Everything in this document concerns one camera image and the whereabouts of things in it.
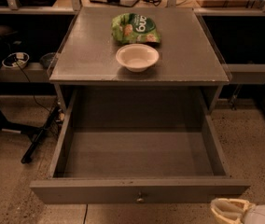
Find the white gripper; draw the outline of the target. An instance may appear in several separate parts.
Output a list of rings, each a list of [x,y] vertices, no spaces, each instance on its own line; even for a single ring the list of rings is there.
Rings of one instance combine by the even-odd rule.
[[[211,211],[218,224],[265,224],[265,204],[256,205],[243,199],[216,198],[211,201]]]

